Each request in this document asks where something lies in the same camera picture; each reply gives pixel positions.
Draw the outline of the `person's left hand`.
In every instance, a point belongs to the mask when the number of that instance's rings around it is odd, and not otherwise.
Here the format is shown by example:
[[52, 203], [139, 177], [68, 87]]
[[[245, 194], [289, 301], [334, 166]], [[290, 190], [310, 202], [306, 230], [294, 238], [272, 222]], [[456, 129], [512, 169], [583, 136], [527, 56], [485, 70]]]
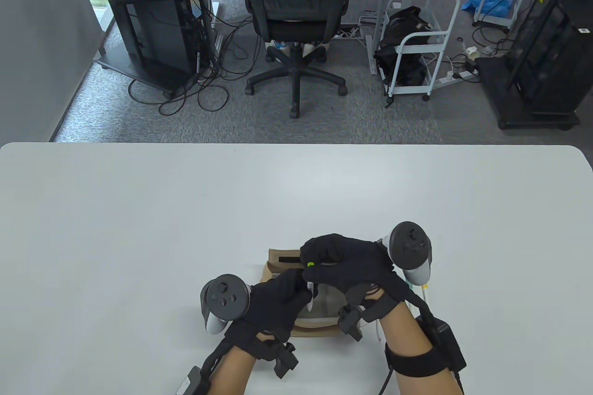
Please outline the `person's left hand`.
[[303, 278], [303, 269], [288, 269], [275, 278], [252, 286], [250, 304], [243, 317], [233, 321], [225, 340], [244, 352], [262, 359], [256, 340], [286, 344], [298, 314], [309, 304], [313, 294]]

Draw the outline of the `person's right hand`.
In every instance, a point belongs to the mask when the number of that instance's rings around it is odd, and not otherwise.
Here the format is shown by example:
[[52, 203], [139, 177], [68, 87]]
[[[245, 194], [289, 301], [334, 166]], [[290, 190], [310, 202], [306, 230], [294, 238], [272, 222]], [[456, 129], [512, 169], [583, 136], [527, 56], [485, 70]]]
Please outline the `person's right hand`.
[[328, 234], [311, 238], [299, 251], [303, 279], [346, 294], [360, 285], [374, 285], [387, 297], [388, 309], [405, 302], [409, 286], [394, 271], [387, 249], [377, 241]]

